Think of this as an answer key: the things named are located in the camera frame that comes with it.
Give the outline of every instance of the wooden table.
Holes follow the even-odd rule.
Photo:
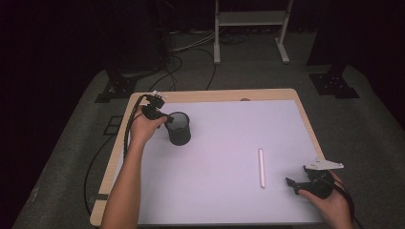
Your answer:
[[[111,192],[114,182],[114,175],[116,173],[119,156],[122,153],[123,139],[125,128],[130,113],[143,93],[133,94],[129,100],[127,109],[125,111],[121,127],[119,129],[116,143],[111,153],[109,163],[102,180],[101,187],[98,191],[95,207],[90,218],[90,222],[94,226],[99,226],[102,220],[104,209],[107,203],[108,195]],[[316,139],[316,136],[310,126],[308,117],[305,113],[304,107],[298,97],[297,92],[293,89],[261,89],[261,90],[232,90],[232,91],[195,91],[195,92],[165,92],[162,93],[167,98],[164,98],[166,103],[182,103],[182,102],[217,102],[217,101],[240,101],[240,100],[294,100],[306,126],[311,141],[313,143],[316,154],[319,158],[324,158],[322,150]]]

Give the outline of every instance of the white marker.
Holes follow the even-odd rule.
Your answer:
[[[259,166],[260,166],[260,186],[266,188],[265,179],[265,160],[263,159],[263,149],[259,149]]]

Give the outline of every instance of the black cable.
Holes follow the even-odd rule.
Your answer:
[[[235,0],[232,2],[232,6],[231,6],[231,8],[230,8],[230,10],[229,11],[234,11],[234,8],[235,8]],[[238,8],[236,9],[236,11],[239,11],[239,9],[241,8],[241,6],[242,6],[242,4],[243,4],[243,0],[240,0],[239,1],[239,6],[238,6]],[[227,27],[224,27],[222,30],[220,30],[220,35],[222,34],[222,32],[224,31],[224,30],[226,30],[226,28]],[[174,51],[174,52],[183,52],[183,51],[186,51],[186,50],[188,50],[188,49],[192,49],[192,48],[194,48],[194,47],[197,47],[197,46],[202,46],[202,45],[206,45],[209,41],[212,41],[214,38],[215,38],[215,36],[214,36],[214,32],[213,31],[207,31],[207,32],[209,32],[209,35],[201,35],[201,34],[199,34],[198,32],[192,32],[192,31],[187,31],[187,32],[185,32],[186,34],[193,34],[193,35],[198,35],[198,36],[203,36],[204,37],[204,39],[202,39],[202,40],[200,40],[200,41],[197,41],[197,42],[195,42],[195,43],[193,43],[193,44],[191,44],[191,45],[189,45],[188,47],[184,47],[184,48],[180,48],[179,50],[177,50],[177,51]],[[172,39],[171,37],[171,34],[174,34],[174,33],[180,33],[180,32],[170,32],[170,39]]]
[[[90,170],[93,167],[93,163],[95,162],[97,156],[100,154],[101,150],[107,145],[107,143],[111,140],[111,138],[113,138],[113,135],[111,135],[102,145],[101,147],[98,149],[97,153],[93,156],[92,162],[90,162],[89,167],[87,168],[87,172],[86,172],[86,176],[84,178],[84,184],[83,184],[83,197],[84,197],[84,203],[86,205],[86,210],[87,213],[89,214],[89,216],[91,215],[89,206],[87,205],[87,178],[90,174]]]
[[[168,74],[162,76],[160,79],[158,79],[158,80],[149,88],[148,92],[152,92],[153,88],[154,88],[159,82],[161,82],[165,77],[170,76],[171,74],[177,72],[177,71],[181,68],[181,66],[182,66],[182,60],[181,60],[181,58],[179,58],[179,57],[177,57],[177,56],[175,56],[175,55],[173,55],[172,57],[177,58],[178,60],[180,60],[180,65],[179,65],[173,72],[170,72],[170,73],[168,73]]]
[[[214,71],[213,71],[213,73],[211,75],[211,79],[209,80],[209,82],[208,82],[208,84],[206,85],[206,88],[205,88],[205,90],[208,91],[209,87],[211,86],[212,80],[214,79],[215,72],[217,71],[217,66],[214,64],[214,56],[211,54],[211,52],[209,52],[207,50],[195,49],[195,48],[194,49],[187,49],[187,50],[184,50],[184,51],[181,51],[181,52],[187,52],[187,51],[201,51],[201,52],[207,53],[211,57],[212,63],[214,65]]]
[[[173,92],[175,92],[176,91],[176,84],[177,84],[177,78],[173,75],[173,73],[170,73],[170,75],[172,76],[172,86],[169,88],[169,92],[171,92],[172,91],[172,89],[173,89]]]
[[[248,33],[246,36],[247,38],[243,38],[241,35],[225,33],[220,37],[220,43],[225,46],[237,46],[250,40],[250,34]]]
[[[212,35],[213,31],[186,31],[185,34],[196,35],[201,37],[208,37]]]
[[[125,135],[124,135],[124,145],[123,145],[123,151],[124,151],[124,152],[123,152],[123,157],[124,157],[124,158],[125,158],[125,156],[126,156],[126,154],[127,154],[127,152],[128,152],[128,136],[129,136],[129,130],[131,129],[131,125],[132,125],[132,123],[134,122],[134,120],[135,120],[137,117],[139,117],[140,115],[142,115],[142,114],[139,114],[138,116],[134,117],[134,116],[135,116],[135,113],[137,112],[137,108],[138,108],[140,102],[142,101],[142,99],[143,99],[144,97],[146,97],[146,94],[143,94],[143,95],[141,95],[141,96],[138,98],[137,102],[135,103],[134,108],[132,109],[131,115],[130,115],[129,118],[128,118],[128,123],[127,123],[127,127],[126,127],[126,129],[125,129]]]
[[[340,195],[343,196],[343,198],[345,198],[346,202],[349,204],[349,209],[351,212],[351,219],[352,221],[355,221],[355,223],[357,223],[357,225],[361,228],[364,229],[363,225],[361,224],[361,222],[357,219],[357,217],[354,215],[354,203],[352,200],[351,195],[349,194],[349,191],[345,188],[345,186],[343,185],[342,182],[340,182],[339,180],[334,179],[334,181],[338,182],[340,185],[342,185],[343,188],[337,186],[336,184],[331,184],[329,182],[327,182],[326,180],[317,177],[317,179],[323,181],[324,183],[330,185],[334,190],[336,190],[337,192],[339,192]]]
[[[349,190],[345,187],[345,185],[343,185],[342,182],[340,182],[339,180],[335,180],[336,182],[338,182],[340,185],[342,185],[343,189],[345,190],[345,192],[350,196],[350,192]],[[357,223],[358,227],[360,227],[361,229],[364,229],[363,225],[361,224],[360,220],[358,220],[358,218],[356,216],[353,216],[355,223]]]

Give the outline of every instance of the human hand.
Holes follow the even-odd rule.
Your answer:
[[[330,171],[333,178],[339,182],[342,179],[334,172]],[[337,186],[344,189],[339,182],[335,182]],[[333,229],[352,229],[351,211],[346,199],[336,190],[332,190],[330,196],[321,199],[307,190],[300,189],[298,194],[307,198],[321,212],[322,218]]]
[[[144,145],[152,137],[155,130],[167,120],[167,117],[163,116],[156,120],[149,120],[141,109],[142,106],[137,108],[131,125],[131,143]]]

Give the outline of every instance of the forearm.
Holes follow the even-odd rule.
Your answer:
[[[107,201],[102,228],[136,228],[140,206],[140,165],[144,143],[134,141]]]

